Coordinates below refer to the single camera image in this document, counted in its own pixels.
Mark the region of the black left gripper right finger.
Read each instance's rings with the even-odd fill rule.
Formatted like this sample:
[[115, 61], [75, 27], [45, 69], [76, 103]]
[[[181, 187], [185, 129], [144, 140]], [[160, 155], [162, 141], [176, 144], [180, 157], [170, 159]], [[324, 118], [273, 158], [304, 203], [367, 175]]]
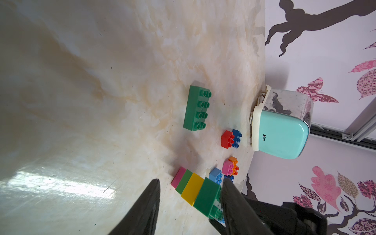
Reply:
[[230, 179], [223, 180], [221, 205], [226, 235], [272, 234]]

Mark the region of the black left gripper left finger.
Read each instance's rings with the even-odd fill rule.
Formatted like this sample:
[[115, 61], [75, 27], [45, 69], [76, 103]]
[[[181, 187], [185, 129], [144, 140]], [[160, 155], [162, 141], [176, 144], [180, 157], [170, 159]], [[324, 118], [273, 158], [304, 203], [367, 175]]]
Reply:
[[109, 233], [111, 235], [153, 235], [160, 205], [160, 180], [153, 179], [134, 205]]

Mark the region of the dark green brick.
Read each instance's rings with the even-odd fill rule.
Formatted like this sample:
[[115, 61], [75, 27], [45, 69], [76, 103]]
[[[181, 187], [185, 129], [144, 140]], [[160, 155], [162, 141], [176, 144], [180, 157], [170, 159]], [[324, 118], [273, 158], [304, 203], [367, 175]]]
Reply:
[[205, 178], [193, 206], [207, 218], [222, 221], [221, 186]]
[[209, 89], [190, 86], [183, 124], [185, 129], [198, 131], [206, 128], [205, 121], [208, 118], [207, 110], [210, 107], [211, 96], [212, 93]]

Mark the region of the yellow lego brick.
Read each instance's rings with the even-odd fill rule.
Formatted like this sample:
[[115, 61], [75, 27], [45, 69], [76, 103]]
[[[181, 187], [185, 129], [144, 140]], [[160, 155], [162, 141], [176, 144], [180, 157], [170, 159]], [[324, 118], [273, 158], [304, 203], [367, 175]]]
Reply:
[[185, 189], [183, 190], [181, 197], [188, 202], [191, 206], [194, 205], [197, 196], [201, 190], [201, 187], [204, 183], [204, 179], [193, 173], [188, 183], [186, 184]]

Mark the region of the light green lego brick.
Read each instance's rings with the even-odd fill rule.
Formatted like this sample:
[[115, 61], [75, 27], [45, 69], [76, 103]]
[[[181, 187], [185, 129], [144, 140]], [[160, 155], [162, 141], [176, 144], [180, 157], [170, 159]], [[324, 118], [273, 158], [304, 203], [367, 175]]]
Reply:
[[175, 189], [179, 194], [182, 194], [184, 189], [186, 188], [191, 176], [192, 172], [190, 170], [186, 170], [185, 174], [183, 175], [182, 179], [180, 180], [177, 188]]

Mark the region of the red 2x2 lego brick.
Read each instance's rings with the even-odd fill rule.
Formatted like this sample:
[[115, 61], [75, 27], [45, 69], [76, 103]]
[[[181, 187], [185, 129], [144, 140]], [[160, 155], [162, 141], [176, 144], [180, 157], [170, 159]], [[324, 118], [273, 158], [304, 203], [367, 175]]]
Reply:
[[221, 136], [221, 146], [225, 149], [231, 148], [235, 143], [234, 138], [233, 132], [226, 130]]

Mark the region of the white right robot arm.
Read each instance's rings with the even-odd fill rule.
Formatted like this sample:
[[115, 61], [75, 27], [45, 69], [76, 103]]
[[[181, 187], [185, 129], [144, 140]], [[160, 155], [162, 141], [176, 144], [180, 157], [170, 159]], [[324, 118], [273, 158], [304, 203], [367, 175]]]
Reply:
[[243, 197], [240, 212], [227, 207], [226, 225], [210, 219], [221, 235], [325, 235], [327, 219], [312, 208], [284, 202], [281, 206]]

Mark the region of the red 2x4 lego brick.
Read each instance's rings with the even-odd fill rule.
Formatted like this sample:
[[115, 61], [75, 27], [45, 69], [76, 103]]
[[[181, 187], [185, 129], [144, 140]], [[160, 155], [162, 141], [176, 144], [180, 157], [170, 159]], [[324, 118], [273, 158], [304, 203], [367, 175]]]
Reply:
[[224, 175], [224, 179], [229, 179], [231, 182], [234, 182], [234, 175], [230, 176], [230, 175]]

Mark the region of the pink lego brick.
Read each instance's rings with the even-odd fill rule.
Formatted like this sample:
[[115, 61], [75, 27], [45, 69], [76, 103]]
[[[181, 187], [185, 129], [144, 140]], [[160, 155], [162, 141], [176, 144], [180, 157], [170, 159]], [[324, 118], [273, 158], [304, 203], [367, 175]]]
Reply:
[[229, 160], [226, 160], [223, 163], [222, 174], [232, 176], [234, 174], [234, 163]]

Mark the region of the magenta 2x2 lego brick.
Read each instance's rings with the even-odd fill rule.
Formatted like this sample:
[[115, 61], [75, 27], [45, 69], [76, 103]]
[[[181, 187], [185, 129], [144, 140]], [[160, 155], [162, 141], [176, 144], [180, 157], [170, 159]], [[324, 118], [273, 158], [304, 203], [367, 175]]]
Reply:
[[174, 176], [173, 180], [171, 181], [171, 186], [173, 188], [177, 188], [185, 173], [186, 169], [184, 167], [180, 167], [176, 175]]

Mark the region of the orange lego brick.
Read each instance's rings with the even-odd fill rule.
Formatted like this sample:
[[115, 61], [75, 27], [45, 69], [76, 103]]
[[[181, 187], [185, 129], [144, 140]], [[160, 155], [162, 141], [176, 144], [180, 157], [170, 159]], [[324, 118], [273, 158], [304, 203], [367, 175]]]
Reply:
[[228, 160], [229, 160], [230, 162], [232, 162], [232, 164], [233, 164], [233, 169], [232, 169], [231, 176], [233, 176], [233, 175], [238, 175], [239, 167], [238, 167], [238, 160], [237, 160], [237, 158], [231, 156], [231, 157], [229, 157]]

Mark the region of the blue 2x3 lego brick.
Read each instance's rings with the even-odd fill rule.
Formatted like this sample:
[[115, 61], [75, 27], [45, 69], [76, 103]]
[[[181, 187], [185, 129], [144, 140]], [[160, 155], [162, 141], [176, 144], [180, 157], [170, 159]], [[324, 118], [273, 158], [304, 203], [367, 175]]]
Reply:
[[232, 147], [239, 148], [239, 144], [241, 142], [242, 133], [236, 129], [233, 129], [233, 135], [234, 135], [234, 143], [232, 144]]

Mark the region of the light blue 2x4 brick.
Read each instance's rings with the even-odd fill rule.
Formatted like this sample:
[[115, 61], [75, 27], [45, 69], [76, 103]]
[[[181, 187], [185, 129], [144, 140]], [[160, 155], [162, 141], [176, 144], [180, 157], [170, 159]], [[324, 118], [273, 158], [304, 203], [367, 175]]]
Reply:
[[209, 173], [209, 179], [218, 185], [222, 184], [222, 176], [222, 171], [216, 167], [214, 167]]

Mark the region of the mint green toaster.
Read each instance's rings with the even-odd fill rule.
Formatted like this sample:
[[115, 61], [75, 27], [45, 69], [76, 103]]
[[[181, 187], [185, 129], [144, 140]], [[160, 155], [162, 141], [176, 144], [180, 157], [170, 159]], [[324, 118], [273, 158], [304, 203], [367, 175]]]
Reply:
[[298, 158], [310, 133], [313, 107], [306, 94], [265, 85], [250, 115], [253, 150], [287, 160]]

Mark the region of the black enclosure frame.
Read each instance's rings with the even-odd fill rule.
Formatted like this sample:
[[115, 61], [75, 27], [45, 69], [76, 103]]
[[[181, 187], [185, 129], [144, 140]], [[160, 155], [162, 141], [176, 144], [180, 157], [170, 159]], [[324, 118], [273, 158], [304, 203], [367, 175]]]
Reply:
[[317, 137], [329, 139], [331, 141], [347, 144], [355, 147], [376, 151], [376, 140], [367, 138], [368, 135], [376, 130], [376, 115], [373, 115], [360, 129], [355, 133], [335, 130], [318, 124], [312, 124], [310, 134]]

